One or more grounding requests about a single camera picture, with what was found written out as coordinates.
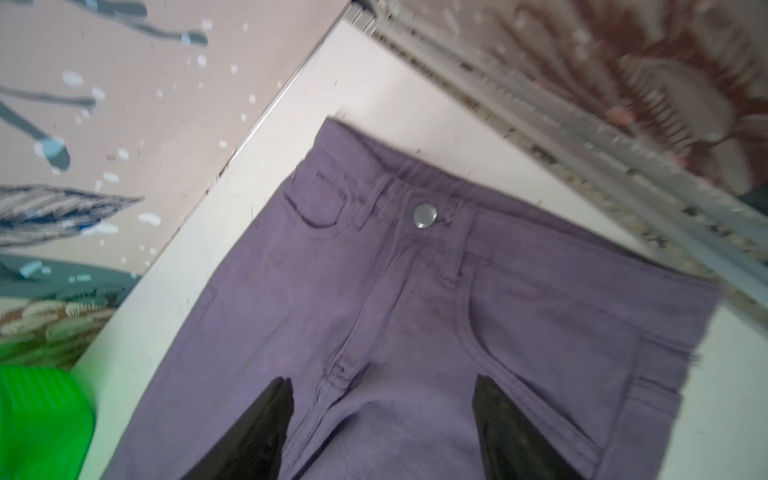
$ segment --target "silver button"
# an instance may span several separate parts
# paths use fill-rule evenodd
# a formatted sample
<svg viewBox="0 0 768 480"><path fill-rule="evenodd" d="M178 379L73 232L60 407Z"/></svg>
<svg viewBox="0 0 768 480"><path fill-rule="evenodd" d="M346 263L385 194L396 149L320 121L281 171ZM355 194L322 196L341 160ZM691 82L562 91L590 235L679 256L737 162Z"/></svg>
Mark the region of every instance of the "silver button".
<svg viewBox="0 0 768 480"><path fill-rule="evenodd" d="M413 209L413 223L418 228L430 228L437 218L437 209L432 204L418 204Z"/></svg>

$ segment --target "patterned wall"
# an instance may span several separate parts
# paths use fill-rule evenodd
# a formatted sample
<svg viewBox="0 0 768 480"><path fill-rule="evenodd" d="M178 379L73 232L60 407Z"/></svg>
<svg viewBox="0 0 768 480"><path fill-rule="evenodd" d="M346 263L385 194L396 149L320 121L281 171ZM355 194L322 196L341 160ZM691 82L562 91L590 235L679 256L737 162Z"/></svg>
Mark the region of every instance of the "patterned wall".
<svg viewBox="0 0 768 480"><path fill-rule="evenodd" d="M80 356L345 4L0 0L0 362Z"/></svg>
<svg viewBox="0 0 768 480"><path fill-rule="evenodd" d="M768 214L768 4L398 0Z"/></svg>

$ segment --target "green object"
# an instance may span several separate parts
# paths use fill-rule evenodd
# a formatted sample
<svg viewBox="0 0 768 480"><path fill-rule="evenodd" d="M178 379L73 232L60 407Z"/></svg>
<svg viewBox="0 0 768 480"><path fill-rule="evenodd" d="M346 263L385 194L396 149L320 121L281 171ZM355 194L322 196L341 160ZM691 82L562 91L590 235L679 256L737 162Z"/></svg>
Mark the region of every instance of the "green object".
<svg viewBox="0 0 768 480"><path fill-rule="evenodd" d="M75 480L93 432L68 373L0 366L0 480Z"/></svg>

